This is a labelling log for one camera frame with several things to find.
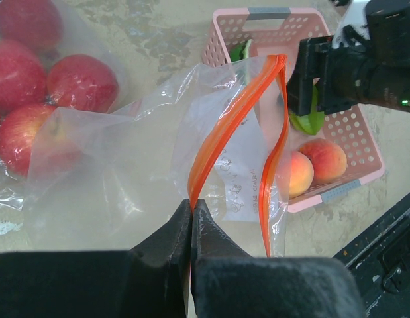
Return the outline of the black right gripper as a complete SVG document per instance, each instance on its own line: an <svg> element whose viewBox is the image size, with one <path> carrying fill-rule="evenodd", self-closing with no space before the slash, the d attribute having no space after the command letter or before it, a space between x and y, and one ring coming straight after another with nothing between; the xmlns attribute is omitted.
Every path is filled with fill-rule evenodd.
<svg viewBox="0 0 410 318"><path fill-rule="evenodd" d="M410 113L410 1L333 1L333 5L342 16L334 37L299 42L287 83L290 112L311 113L314 80L320 79L317 110L325 115L358 103ZM328 95L323 100L324 87Z"/></svg>

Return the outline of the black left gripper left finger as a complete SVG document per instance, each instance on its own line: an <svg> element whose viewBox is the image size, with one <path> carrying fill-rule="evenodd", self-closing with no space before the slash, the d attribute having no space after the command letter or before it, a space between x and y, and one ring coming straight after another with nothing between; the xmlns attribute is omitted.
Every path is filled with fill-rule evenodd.
<svg viewBox="0 0 410 318"><path fill-rule="evenodd" d="M191 207L129 250L0 254L0 317L186 317Z"/></svg>

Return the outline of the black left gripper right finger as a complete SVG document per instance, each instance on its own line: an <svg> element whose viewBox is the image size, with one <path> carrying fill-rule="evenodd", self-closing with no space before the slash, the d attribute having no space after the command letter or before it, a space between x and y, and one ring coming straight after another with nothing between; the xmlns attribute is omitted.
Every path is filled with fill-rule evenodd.
<svg viewBox="0 0 410 318"><path fill-rule="evenodd" d="M333 258L254 258L214 222L193 212L191 293L198 317L365 317L358 287Z"/></svg>

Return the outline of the green starfruit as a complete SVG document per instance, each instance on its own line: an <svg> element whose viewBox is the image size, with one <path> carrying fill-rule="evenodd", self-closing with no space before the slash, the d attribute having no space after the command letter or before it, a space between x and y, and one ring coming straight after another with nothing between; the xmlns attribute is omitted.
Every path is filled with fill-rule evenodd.
<svg viewBox="0 0 410 318"><path fill-rule="evenodd" d="M323 111L317 110L318 91L317 87L313 86L313 97L311 102L311 112L308 115L298 116L293 112L289 112L289 120L293 127L304 134L315 136L322 129L325 122L325 114Z"/></svg>

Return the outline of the watermelon slice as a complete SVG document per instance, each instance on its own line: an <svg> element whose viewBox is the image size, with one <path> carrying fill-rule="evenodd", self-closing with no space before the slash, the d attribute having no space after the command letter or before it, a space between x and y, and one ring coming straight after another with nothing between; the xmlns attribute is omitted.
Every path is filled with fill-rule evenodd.
<svg viewBox="0 0 410 318"><path fill-rule="evenodd" d="M237 62L248 59L250 57L251 46L252 39L249 39L233 47L229 52L231 62ZM250 83L250 70L248 64L245 65L241 74L244 77L244 85L247 86Z"/></svg>

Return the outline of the orange peach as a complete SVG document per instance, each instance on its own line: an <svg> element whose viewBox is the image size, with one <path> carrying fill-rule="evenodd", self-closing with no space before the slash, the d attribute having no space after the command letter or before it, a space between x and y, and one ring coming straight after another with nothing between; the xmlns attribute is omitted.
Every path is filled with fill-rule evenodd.
<svg viewBox="0 0 410 318"><path fill-rule="evenodd" d="M304 154L292 151L290 156L289 198L304 194L311 186L314 178L313 165Z"/></svg>
<svg viewBox="0 0 410 318"><path fill-rule="evenodd" d="M327 184L341 177L348 166L344 150L327 139L313 139L299 147L314 168L314 182Z"/></svg>

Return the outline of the clear orange-zipper bag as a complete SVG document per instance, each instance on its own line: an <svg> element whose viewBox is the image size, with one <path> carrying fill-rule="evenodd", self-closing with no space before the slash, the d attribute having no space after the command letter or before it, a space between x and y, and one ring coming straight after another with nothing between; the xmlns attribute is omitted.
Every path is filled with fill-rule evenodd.
<svg viewBox="0 0 410 318"><path fill-rule="evenodd" d="M0 208L23 207L34 138L59 107L108 113L119 61L61 1L0 1Z"/></svg>
<svg viewBox="0 0 410 318"><path fill-rule="evenodd" d="M23 205L35 250L122 250L185 199L254 256L283 256L285 55L198 64L113 113L59 108L32 148Z"/></svg>

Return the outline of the red yellow pomegranate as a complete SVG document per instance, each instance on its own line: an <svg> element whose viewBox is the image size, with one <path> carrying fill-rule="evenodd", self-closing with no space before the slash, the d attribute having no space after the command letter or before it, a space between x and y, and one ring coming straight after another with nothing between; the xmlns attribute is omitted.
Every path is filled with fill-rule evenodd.
<svg viewBox="0 0 410 318"><path fill-rule="evenodd" d="M46 86L57 106L98 113L106 113L120 91L114 71L86 54L66 56L56 62Z"/></svg>

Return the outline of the dark red round fruit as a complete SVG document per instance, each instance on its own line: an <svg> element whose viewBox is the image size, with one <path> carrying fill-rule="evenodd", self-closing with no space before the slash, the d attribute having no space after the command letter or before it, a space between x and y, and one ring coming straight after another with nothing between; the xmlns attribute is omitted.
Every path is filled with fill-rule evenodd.
<svg viewBox="0 0 410 318"><path fill-rule="evenodd" d="M35 53L14 40L0 40L0 113L46 99L46 71Z"/></svg>

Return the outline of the clear orange-zipper top bag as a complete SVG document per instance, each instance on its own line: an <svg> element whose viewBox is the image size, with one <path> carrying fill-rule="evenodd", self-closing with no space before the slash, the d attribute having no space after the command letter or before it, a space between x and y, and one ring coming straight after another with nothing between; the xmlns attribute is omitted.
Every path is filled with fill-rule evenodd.
<svg viewBox="0 0 410 318"><path fill-rule="evenodd" d="M23 207L34 138L59 107L108 113L119 61L61 1L0 1L0 208Z"/></svg>

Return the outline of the red apple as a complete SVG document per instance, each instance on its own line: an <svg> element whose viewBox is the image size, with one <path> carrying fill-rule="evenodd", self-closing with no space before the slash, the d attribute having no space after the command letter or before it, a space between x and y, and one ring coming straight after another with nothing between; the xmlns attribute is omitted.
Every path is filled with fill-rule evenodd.
<svg viewBox="0 0 410 318"><path fill-rule="evenodd" d="M0 1L0 37L37 52L53 49L64 35L64 24L52 1Z"/></svg>
<svg viewBox="0 0 410 318"><path fill-rule="evenodd" d="M28 176L34 140L42 127L45 135L40 139L41 157L52 149L58 150L49 158L53 166L60 168L67 168L79 159L79 149L68 139L69 127L56 117L51 123L46 122L56 109L53 105L35 103L19 107L3 119L0 124L0 160L9 171Z"/></svg>

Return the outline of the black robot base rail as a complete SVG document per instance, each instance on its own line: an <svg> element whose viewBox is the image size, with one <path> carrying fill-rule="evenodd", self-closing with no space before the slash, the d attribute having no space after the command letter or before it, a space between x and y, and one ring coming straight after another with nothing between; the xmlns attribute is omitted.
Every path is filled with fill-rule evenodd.
<svg viewBox="0 0 410 318"><path fill-rule="evenodd" d="M354 276L367 317L410 317L410 192L334 257Z"/></svg>

